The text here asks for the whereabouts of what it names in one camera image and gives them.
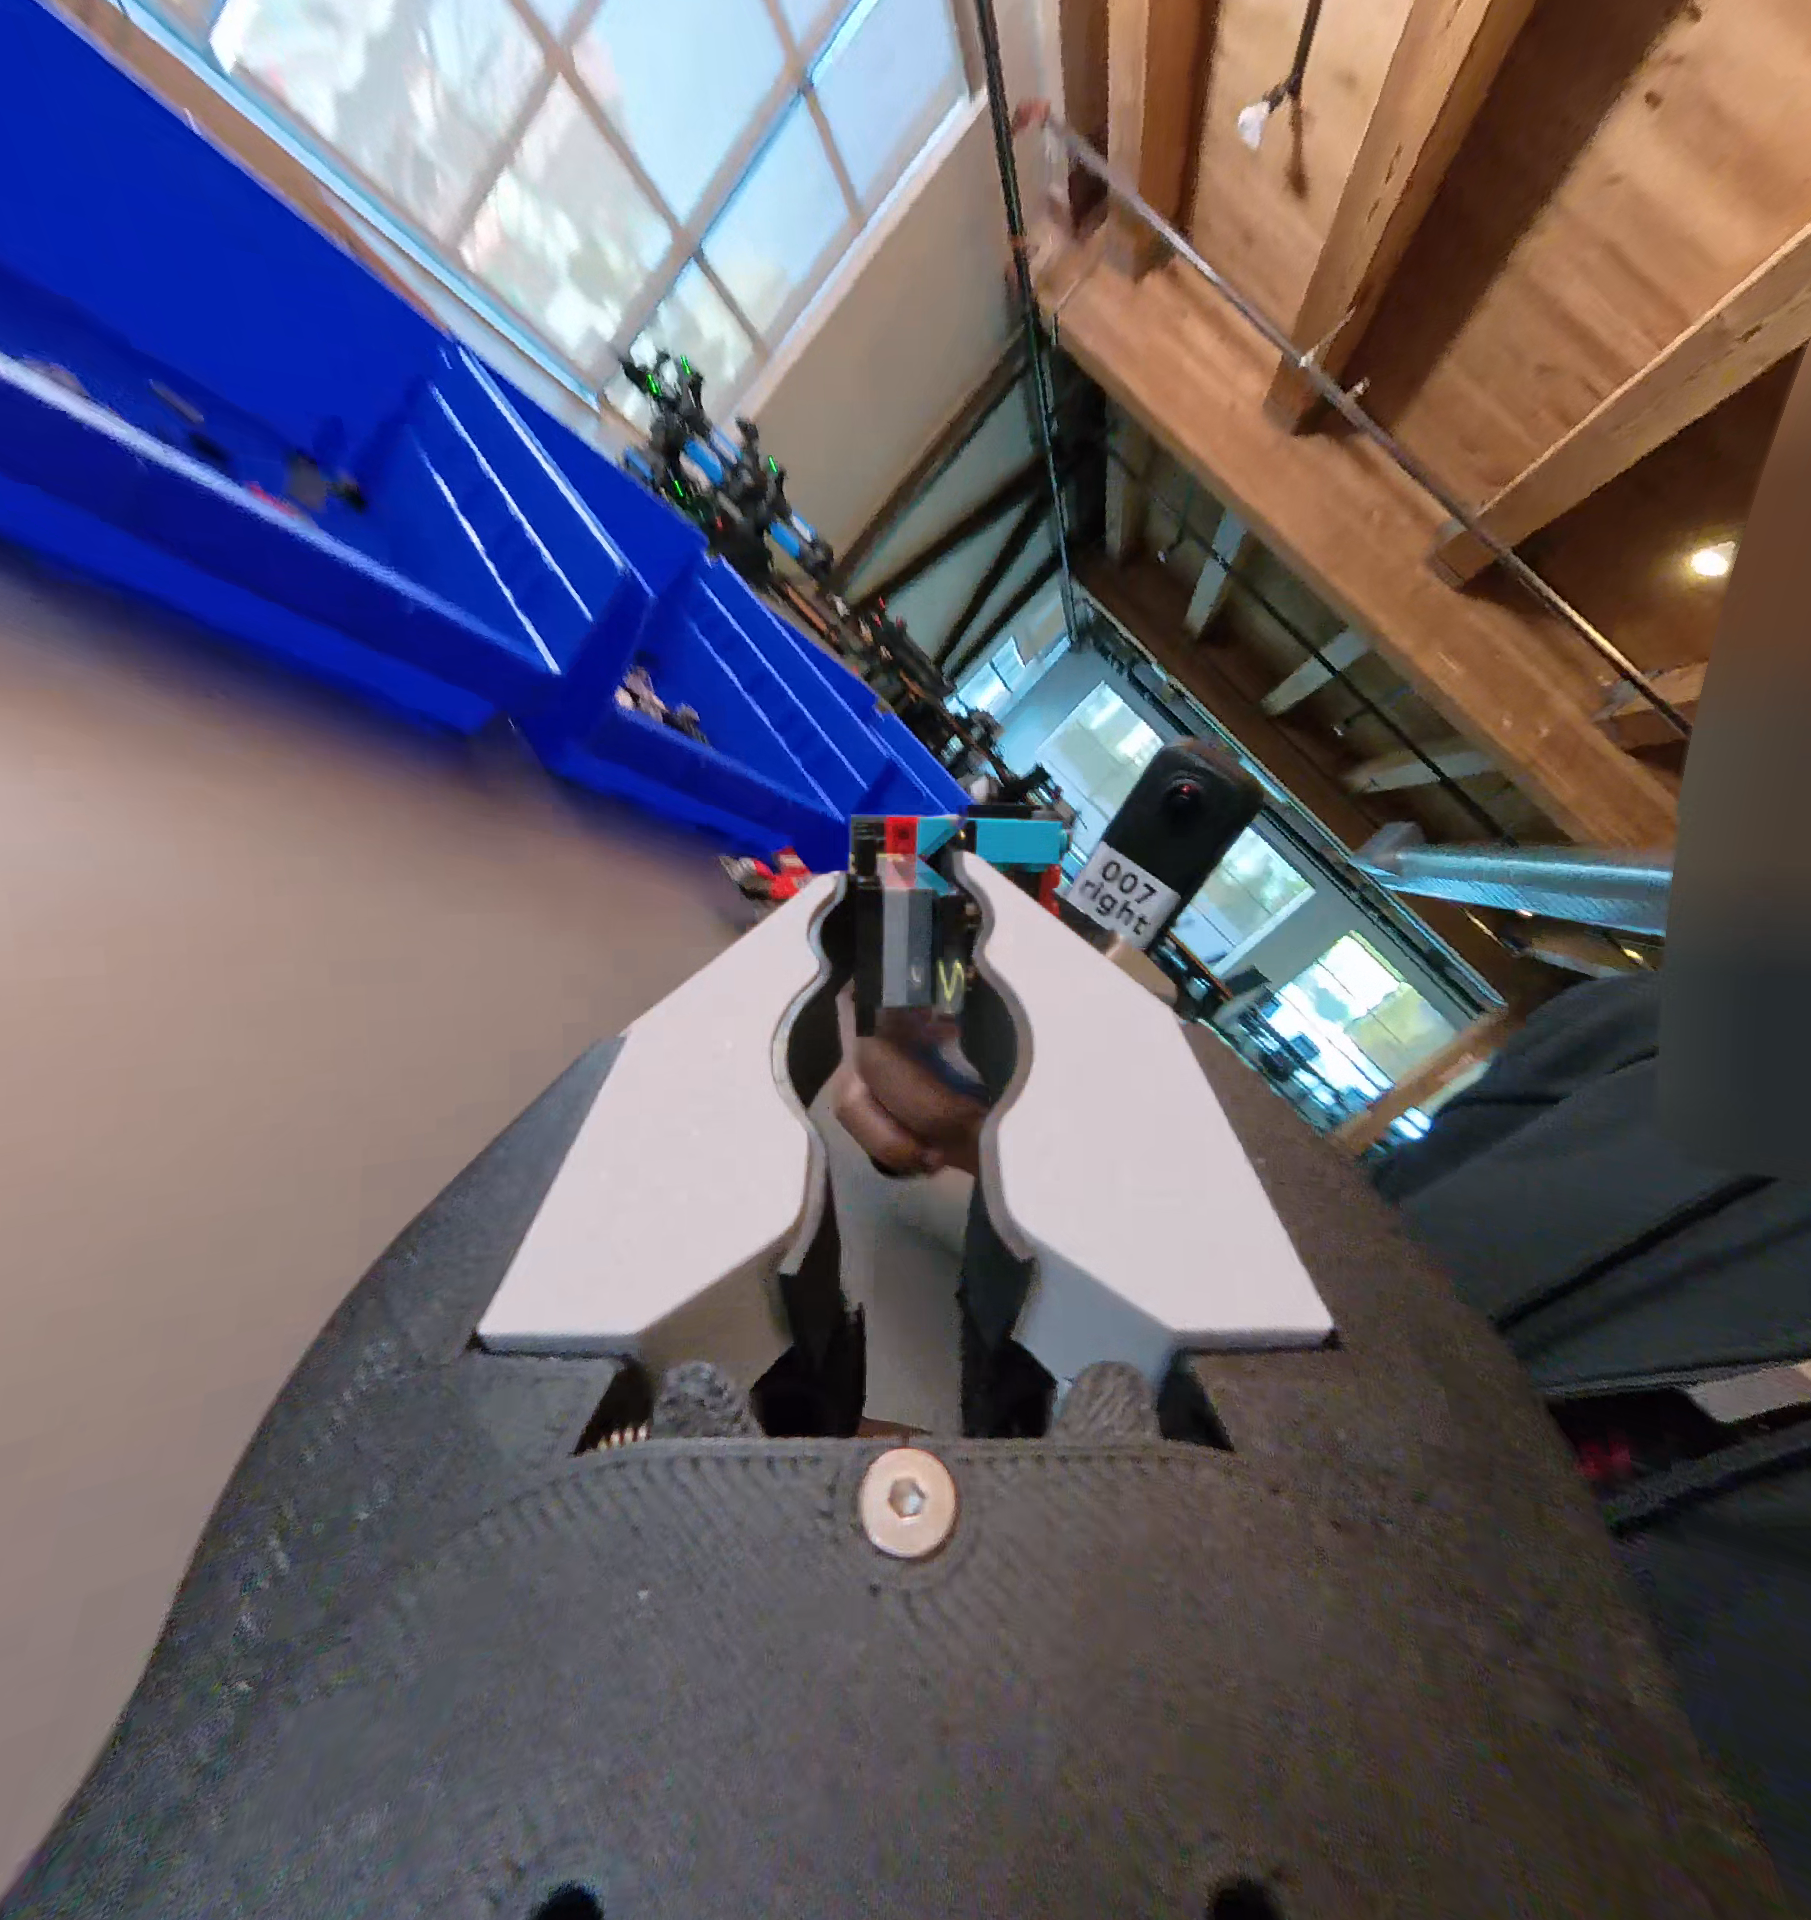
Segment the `person's right hand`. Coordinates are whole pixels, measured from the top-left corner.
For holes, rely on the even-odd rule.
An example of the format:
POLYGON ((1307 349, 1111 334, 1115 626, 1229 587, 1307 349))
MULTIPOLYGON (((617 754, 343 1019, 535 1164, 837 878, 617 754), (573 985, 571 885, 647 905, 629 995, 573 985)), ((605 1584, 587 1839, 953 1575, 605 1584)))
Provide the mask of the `person's right hand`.
POLYGON ((973 1180, 989 1105, 957 1023, 921 1009, 887 1009, 875 1032, 855 1034, 833 1094, 845 1136, 891 1180, 973 1180))

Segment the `pile of toy brick parts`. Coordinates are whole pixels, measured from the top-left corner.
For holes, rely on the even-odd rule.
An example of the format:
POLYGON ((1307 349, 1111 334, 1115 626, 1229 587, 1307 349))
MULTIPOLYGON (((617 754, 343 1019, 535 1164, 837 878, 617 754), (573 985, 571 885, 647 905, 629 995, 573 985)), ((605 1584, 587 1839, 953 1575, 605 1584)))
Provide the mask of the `pile of toy brick parts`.
POLYGON ((168 382, 134 375, 102 386, 66 363, 36 353, 22 356, 18 363, 64 393, 138 425, 287 513, 321 517, 331 506, 343 506, 353 513, 363 513, 367 508, 363 487, 341 467, 325 467, 313 451, 261 425, 215 418, 201 402, 168 382))
POLYGON ((641 664, 627 667, 615 692, 615 702, 629 714, 635 714, 683 740, 689 740, 697 746, 709 743, 699 709, 691 702, 667 697, 641 664))

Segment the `black robot rig green lights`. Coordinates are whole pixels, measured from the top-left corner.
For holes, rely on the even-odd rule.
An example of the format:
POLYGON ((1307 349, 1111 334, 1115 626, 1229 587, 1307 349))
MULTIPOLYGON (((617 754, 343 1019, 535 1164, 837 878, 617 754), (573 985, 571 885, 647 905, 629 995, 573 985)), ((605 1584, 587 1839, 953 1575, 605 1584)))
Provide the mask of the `black robot rig green lights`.
POLYGON ((709 554, 751 583, 779 563, 819 587, 831 585, 835 554, 789 504, 783 464, 769 455, 755 422, 721 428, 705 408, 705 380, 683 353, 621 353, 619 368, 649 408, 645 441, 623 467, 703 535, 709 554))

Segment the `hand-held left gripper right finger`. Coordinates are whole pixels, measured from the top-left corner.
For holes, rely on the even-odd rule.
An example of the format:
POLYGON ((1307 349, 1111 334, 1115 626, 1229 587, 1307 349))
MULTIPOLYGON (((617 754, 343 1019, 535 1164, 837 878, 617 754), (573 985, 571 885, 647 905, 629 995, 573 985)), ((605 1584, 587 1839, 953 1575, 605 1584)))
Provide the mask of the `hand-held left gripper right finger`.
POLYGON ((981 1074, 1011 1068, 979 1145, 991 1228, 1027 1277, 1013 1339, 1055 1380, 1153 1385, 1179 1355, 1313 1352, 1335 1334, 1193 1050, 1193 1027, 969 852, 981 1074))

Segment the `black pipe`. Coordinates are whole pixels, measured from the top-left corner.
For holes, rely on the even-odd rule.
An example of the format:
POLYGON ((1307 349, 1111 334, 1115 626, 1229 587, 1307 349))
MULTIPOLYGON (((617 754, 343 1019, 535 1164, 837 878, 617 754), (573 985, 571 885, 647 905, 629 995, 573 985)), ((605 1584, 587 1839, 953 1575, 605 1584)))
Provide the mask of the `black pipe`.
POLYGON ((983 68, 983 85, 993 132, 995 167, 1003 199, 1007 229, 1013 309, 1017 336, 1023 347, 1025 382, 1031 396, 1037 438, 1041 446, 1041 467, 1049 513, 1053 526, 1053 547, 1061 585, 1061 621, 1063 633, 1073 650, 1085 645, 1081 631, 1081 614, 1077 590, 1071 571, 1071 523, 1067 511, 1061 418, 1057 408, 1057 390, 1051 369, 1047 336, 1035 294, 1031 232, 1027 226, 1019 169, 1017 169, 1017 132, 1013 127, 1013 100, 1007 83, 1003 59, 1003 41, 997 25, 993 1, 971 1, 971 18, 977 36, 977 48, 983 68))

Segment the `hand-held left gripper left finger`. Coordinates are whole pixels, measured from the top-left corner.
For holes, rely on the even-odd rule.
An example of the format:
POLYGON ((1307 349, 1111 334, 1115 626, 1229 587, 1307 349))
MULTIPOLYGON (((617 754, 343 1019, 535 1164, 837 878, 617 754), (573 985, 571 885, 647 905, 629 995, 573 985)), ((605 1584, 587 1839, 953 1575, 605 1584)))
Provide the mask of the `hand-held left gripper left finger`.
POLYGON ((789 1069, 827 978, 815 875, 619 1035, 477 1321, 487 1353, 753 1383, 793 1341, 779 1275, 819 1222, 821 1141, 789 1069))

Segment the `glass partition window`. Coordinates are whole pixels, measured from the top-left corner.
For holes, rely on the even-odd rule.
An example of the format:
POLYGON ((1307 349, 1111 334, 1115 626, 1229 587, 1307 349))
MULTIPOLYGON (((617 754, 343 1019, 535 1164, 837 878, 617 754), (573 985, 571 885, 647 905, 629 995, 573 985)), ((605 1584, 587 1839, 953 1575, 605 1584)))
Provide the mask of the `glass partition window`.
MULTIPOLYGON (((1157 749, 1183 733, 1233 749, 1119 644, 1011 636, 959 684, 997 723, 1013 773, 1039 772, 1069 814, 1067 871, 1157 749)), ((1325 1134, 1427 1065, 1495 998, 1411 913, 1339 857, 1249 762, 1259 811, 1159 938, 1159 971, 1305 1122, 1325 1134)))

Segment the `person's dark clothing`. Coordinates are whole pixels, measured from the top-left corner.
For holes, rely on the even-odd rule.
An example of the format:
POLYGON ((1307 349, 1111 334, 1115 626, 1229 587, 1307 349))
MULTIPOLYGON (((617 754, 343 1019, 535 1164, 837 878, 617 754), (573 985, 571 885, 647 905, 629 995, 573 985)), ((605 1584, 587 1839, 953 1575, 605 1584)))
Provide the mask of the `person's dark clothing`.
POLYGON ((1691 1727, 1811 1915, 1811 1183, 1685 1158, 1661 978, 1591 978, 1373 1187, 1567 1440, 1691 1727))

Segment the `large paned window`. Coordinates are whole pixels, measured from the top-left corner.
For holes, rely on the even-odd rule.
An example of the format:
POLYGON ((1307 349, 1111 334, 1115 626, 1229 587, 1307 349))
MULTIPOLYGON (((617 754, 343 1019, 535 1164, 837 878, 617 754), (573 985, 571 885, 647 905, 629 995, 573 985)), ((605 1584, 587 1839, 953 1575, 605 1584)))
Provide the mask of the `large paned window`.
POLYGON ((627 358, 795 419, 967 215, 963 4, 70 4, 319 228, 559 408, 627 358))

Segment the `large blue plastic bin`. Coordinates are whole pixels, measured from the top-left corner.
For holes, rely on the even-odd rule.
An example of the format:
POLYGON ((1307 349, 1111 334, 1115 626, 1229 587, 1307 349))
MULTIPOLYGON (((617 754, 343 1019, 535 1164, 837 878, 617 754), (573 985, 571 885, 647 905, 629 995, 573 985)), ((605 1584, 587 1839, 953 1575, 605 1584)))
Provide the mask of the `large blue plastic bin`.
POLYGON ((0 535, 463 733, 531 720, 697 560, 575 428, 46 4, 0 4, 0 535), (367 508, 285 511, 24 356, 168 382, 367 508))

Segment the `silver ventilation duct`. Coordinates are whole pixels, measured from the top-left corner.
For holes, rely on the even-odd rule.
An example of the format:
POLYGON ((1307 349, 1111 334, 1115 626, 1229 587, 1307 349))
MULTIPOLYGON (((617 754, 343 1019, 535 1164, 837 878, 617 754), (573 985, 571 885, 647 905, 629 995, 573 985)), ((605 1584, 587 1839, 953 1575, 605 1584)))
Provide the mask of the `silver ventilation duct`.
POLYGON ((1387 893, 1483 905, 1659 939, 1667 932, 1671 855, 1661 852, 1427 843, 1409 824, 1373 833, 1349 865, 1387 893))

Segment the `small blue plastic bin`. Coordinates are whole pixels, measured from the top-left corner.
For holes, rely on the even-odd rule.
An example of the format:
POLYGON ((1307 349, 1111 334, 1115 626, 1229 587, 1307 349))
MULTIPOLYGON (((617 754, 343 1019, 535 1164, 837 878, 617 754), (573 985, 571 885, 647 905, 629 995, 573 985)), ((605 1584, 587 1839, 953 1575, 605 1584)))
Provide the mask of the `small blue plastic bin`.
POLYGON ((765 607, 719 560, 695 558, 627 636, 595 640, 523 723, 555 777, 629 803, 719 852, 795 848, 839 870, 859 814, 963 814, 959 781, 829 650, 765 607), (629 714, 641 664, 693 704, 709 743, 629 714))

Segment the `thin metal pipe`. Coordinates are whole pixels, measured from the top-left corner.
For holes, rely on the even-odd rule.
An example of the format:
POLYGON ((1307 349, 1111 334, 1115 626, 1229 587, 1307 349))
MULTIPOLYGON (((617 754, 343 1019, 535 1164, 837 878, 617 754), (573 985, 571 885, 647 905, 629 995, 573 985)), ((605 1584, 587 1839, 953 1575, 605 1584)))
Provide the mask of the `thin metal pipe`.
POLYGON ((1647 709, 1675 740, 1683 743, 1691 741, 1693 728, 1681 707, 1661 693, 1647 673, 1639 669, 1609 636, 1603 636, 1583 611, 1577 611, 1557 587, 1547 583, 1545 577, 1517 554, 1513 543, 1499 539, 1481 513, 1469 510, 1461 498, 1445 487, 1431 467, 1399 444, 1395 434, 1363 405, 1355 388, 1345 386, 1339 378, 1325 372, 1309 347, 1299 347, 1253 297, 1213 267, 1167 215, 1159 214, 1137 187, 1129 185, 1117 173, 1111 160, 1101 155, 1061 112, 1043 100, 1031 102, 1029 108, 1033 121, 1045 129, 1049 144, 1055 146, 1061 155, 1083 165, 1095 179, 1101 179, 1113 203, 1139 218, 1149 234, 1163 241, 1177 261, 1199 276, 1239 319, 1253 328, 1253 334, 1265 345, 1277 351, 1281 372, 1301 374, 1311 396, 1343 419, 1351 431, 1371 444, 1391 467, 1443 511, 1455 532, 1465 534, 1469 541, 1481 547, 1493 565, 1505 571, 1539 607, 1563 623, 1605 666, 1613 667, 1615 676, 1627 684, 1627 690, 1645 702, 1647 709))

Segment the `colourful toy brick model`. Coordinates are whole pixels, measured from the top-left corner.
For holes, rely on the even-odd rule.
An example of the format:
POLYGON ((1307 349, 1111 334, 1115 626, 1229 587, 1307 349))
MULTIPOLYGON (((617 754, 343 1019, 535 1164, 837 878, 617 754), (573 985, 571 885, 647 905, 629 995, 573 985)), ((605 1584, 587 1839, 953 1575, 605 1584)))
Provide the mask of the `colourful toy brick model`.
POLYGON ((1055 910, 1065 848, 1059 818, 1021 805, 855 815, 847 852, 855 1035, 873 1040, 887 1013, 961 1016, 981 925, 961 855, 1055 910))

